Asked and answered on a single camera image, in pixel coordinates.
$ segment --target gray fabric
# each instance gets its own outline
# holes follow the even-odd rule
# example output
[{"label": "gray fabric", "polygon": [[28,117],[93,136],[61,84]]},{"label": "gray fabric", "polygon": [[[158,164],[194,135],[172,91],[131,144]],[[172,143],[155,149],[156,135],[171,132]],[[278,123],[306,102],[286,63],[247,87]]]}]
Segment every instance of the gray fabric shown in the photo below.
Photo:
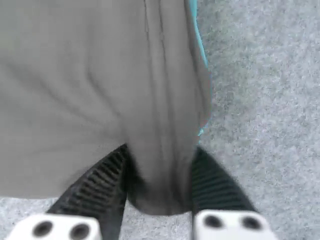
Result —
[{"label": "gray fabric", "polygon": [[0,195],[57,197],[126,142],[148,187],[136,205],[152,214],[183,211],[173,195],[185,198],[211,110],[188,6],[0,2]]},{"label": "gray fabric", "polygon": [[[201,144],[242,184],[281,240],[319,240],[319,2],[200,0],[198,7],[214,86],[213,119]],[[2,199],[0,239],[49,203]],[[187,240],[188,219],[128,207],[122,239]]]}]

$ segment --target gray floor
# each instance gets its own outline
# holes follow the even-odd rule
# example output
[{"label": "gray floor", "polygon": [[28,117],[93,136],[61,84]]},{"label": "gray floor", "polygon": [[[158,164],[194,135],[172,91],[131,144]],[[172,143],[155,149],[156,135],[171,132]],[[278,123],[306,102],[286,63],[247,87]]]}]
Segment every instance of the gray floor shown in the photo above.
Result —
[{"label": "gray floor", "polygon": [[[214,114],[201,144],[283,240],[320,239],[320,2],[201,0]],[[0,199],[0,239],[52,200]],[[189,216],[126,209],[123,240],[186,240]]]}]

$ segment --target ribbed black plastic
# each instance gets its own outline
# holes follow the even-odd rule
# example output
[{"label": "ribbed black plastic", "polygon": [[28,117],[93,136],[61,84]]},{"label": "ribbed black plastic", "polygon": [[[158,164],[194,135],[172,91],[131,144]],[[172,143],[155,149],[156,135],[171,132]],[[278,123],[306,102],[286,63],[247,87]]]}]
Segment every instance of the ribbed black plastic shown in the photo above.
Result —
[{"label": "ribbed black plastic", "polygon": [[208,209],[256,212],[238,184],[200,147],[192,163],[191,177],[193,214]]},{"label": "ribbed black plastic", "polygon": [[[117,240],[134,170],[128,148],[122,145],[70,186],[47,212],[96,218],[103,239]],[[192,215],[207,209],[255,211],[236,182],[200,147],[191,180]]]},{"label": "ribbed black plastic", "polygon": [[117,240],[131,162],[127,146],[119,147],[70,186],[47,212],[96,218],[103,239]]}]

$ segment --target gray carpet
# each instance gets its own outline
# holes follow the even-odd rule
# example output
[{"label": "gray carpet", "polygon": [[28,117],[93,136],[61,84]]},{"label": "gray carpet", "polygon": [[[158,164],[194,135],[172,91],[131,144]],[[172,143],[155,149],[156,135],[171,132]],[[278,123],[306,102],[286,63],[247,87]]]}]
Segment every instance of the gray carpet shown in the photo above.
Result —
[{"label": "gray carpet", "polygon": [[[201,0],[213,119],[201,144],[282,240],[320,239],[320,2]],[[52,200],[0,199],[0,239]],[[123,240],[186,240],[189,216],[128,207]]]}]

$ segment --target turquoise fabric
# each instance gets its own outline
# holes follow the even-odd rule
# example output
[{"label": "turquoise fabric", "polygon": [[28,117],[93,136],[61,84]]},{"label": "turquoise fabric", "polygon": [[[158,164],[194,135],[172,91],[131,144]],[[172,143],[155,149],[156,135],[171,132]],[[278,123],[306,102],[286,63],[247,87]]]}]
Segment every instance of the turquoise fabric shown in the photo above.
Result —
[{"label": "turquoise fabric", "polygon": [[208,61],[206,58],[206,54],[205,54],[205,49],[204,46],[202,44],[202,40],[200,37],[200,33],[199,33],[199,29],[198,29],[198,25],[197,25],[197,0],[189,0],[190,2],[190,8],[191,8],[191,14],[193,17],[193,23],[194,23],[194,29],[195,29],[195,34],[196,34],[196,38],[198,39],[198,43],[199,43],[199,47],[201,50],[201,54],[202,54],[202,58],[205,62],[205,64],[208,66]]}]

